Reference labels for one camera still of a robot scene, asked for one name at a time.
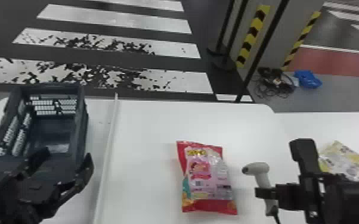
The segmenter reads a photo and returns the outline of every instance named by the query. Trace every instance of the black plastic basket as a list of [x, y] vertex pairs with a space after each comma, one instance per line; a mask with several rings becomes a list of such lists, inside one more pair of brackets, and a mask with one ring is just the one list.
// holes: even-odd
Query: black plastic basket
[[87, 124], [80, 85], [19, 86], [11, 93], [0, 121], [0, 161], [4, 162], [0, 170], [47, 147], [52, 157], [34, 177], [52, 172], [53, 179], [70, 181], [85, 154]]

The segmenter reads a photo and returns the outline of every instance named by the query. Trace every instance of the caution stripe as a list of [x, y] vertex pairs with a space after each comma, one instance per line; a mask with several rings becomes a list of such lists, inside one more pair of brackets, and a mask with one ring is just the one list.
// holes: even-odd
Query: caution stripe
[[239, 52], [239, 56], [237, 57], [238, 68], [242, 68], [245, 66], [245, 62], [247, 58], [249, 58], [250, 50], [252, 49], [253, 45], [256, 43], [259, 32], [263, 28], [264, 19], [266, 18], [269, 12], [270, 12], [269, 5], [259, 5], [256, 14], [252, 20], [252, 24], [250, 25], [249, 31], [247, 32], [245, 40], [243, 41], [243, 45], [241, 51]]
[[318, 17], [321, 15], [321, 12], [316, 11], [313, 13], [313, 15], [310, 17], [309, 23], [306, 25], [306, 27], [303, 29], [301, 36], [299, 37], [298, 41], [293, 45], [291, 52], [285, 59], [285, 62], [283, 64], [283, 67], [281, 68], [283, 71], [287, 70], [289, 64], [293, 60], [293, 58], [296, 55], [296, 52], [298, 51], [299, 47], [303, 44], [304, 40], [308, 36], [310, 30], [312, 30], [314, 23], [318, 19]]

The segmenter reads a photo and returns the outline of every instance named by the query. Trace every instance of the red snack package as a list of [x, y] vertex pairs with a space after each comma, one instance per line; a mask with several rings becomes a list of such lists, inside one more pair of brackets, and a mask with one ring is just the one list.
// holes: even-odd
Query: red snack package
[[222, 147], [177, 141], [182, 182], [182, 211], [216, 211], [237, 214]]

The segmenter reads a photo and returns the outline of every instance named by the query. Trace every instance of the clear plastic bag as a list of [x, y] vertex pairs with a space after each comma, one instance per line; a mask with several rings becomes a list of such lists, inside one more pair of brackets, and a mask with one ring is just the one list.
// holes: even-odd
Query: clear plastic bag
[[349, 180], [359, 181], [359, 154], [339, 141], [322, 151], [318, 162], [324, 172], [343, 173]]

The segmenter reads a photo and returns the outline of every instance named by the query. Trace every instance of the white table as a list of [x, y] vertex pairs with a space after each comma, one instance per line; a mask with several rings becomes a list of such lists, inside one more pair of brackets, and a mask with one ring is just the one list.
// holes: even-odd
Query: white table
[[[0, 102], [0, 118], [4, 103]], [[254, 179], [241, 174], [241, 167], [265, 161], [271, 166], [272, 183], [296, 182], [299, 172], [288, 142], [298, 137], [314, 138], [319, 148], [337, 139], [359, 152], [359, 113], [274, 114], [258, 104], [119, 101], [113, 143], [105, 153], [113, 101], [86, 103], [86, 148], [95, 160], [95, 174], [81, 194], [45, 223], [91, 223], [100, 193], [94, 224], [273, 224], [264, 216], [264, 202], [254, 197]], [[239, 216], [181, 212], [177, 140], [224, 147]], [[109, 164], [99, 192], [104, 156]], [[283, 223], [305, 223], [302, 212], [281, 211], [280, 218]]]
[[[254, 196], [250, 162], [273, 167], [272, 182], [297, 181], [298, 168], [277, 116], [265, 105], [121, 101], [99, 219], [111, 223], [267, 223], [264, 202]], [[222, 145], [238, 216], [181, 211], [182, 173], [175, 141]], [[284, 211], [283, 223], [304, 223], [302, 212]]]

